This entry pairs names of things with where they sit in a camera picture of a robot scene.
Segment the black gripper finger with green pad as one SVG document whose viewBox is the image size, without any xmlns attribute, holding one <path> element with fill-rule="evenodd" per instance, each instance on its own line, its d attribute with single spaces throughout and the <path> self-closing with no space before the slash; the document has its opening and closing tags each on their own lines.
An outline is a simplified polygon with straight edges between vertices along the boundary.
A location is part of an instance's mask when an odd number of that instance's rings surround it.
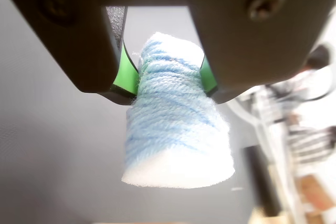
<svg viewBox="0 0 336 224">
<path fill-rule="evenodd" d="M 211 96 L 227 102 L 253 86 L 299 71 L 335 0 L 188 0 L 216 80 Z"/>
<path fill-rule="evenodd" d="M 124 6 L 101 0 L 12 0 L 66 76 L 84 93 L 119 104 L 135 98 L 117 78 L 130 64 L 124 54 Z"/>
</svg>

